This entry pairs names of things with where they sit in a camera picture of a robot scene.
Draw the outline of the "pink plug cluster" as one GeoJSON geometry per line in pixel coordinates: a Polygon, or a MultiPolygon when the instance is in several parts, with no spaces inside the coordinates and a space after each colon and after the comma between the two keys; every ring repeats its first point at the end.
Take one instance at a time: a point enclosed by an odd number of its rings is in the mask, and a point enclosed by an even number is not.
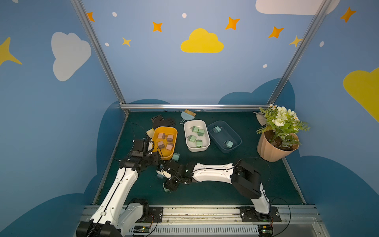
{"type": "Polygon", "coordinates": [[[158,146],[158,148],[160,148],[160,149],[164,149],[164,148],[165,148],[165,143],[164,143],[163,141],[158,141],[158,142],[157,142],[157,146],[158,146]]]}

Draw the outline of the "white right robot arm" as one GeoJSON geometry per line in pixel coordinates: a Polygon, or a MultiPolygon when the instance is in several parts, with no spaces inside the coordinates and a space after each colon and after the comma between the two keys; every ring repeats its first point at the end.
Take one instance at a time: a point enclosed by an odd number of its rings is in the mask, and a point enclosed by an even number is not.
{"type": "Polygon", "coordinates": [[[157,174],[166,178],[163,186],[170,191],[177,190],[180,183],[189,185],[212,181],[231,184],[242,196],[252,201],[257,213],[270,213],[271,204],[265,194],[261,174],[243,159],[226,165],[181,165],[169,160],[158,165],[157,174]]]}

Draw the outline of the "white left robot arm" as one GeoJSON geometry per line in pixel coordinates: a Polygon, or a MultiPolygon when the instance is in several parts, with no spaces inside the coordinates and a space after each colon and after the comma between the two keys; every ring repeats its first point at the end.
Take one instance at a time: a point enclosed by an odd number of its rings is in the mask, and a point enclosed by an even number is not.
{"type": "Polygon", "coordinates": [[[135,198],[122,210],[139,174],[159,164],[161,156],[154,148],[150,138],[133,141],[130,155],[120,162],[116,178],[100,207],[88,221],[79,223],[77,237],[126,237],[135,223],[162,222],[163,208],[150,209],[145,199],[135,198]]]}

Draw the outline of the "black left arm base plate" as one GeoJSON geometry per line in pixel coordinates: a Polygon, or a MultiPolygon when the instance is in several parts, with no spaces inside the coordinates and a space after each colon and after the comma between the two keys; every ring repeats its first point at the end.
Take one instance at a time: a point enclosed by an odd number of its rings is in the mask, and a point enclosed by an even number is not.
{"type": "Polygon", "coordinates": [[[153,206],[149,207],[147,213],[144,212],[142,217],[135,221],[135,223],[161,223],[163,219],[163,210],[162,206],[153,206]]]}

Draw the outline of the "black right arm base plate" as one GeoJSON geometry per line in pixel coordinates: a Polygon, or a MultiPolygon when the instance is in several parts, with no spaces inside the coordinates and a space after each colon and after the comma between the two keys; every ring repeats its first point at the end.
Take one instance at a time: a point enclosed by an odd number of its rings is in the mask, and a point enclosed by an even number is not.
{"type": "Polygon", "coordinates": [[[275,206],[270,206],[268,214],[259,213],[253,206],[242,206],[239,210],[242,222],[282,222],[279,211],[275,206]]]}

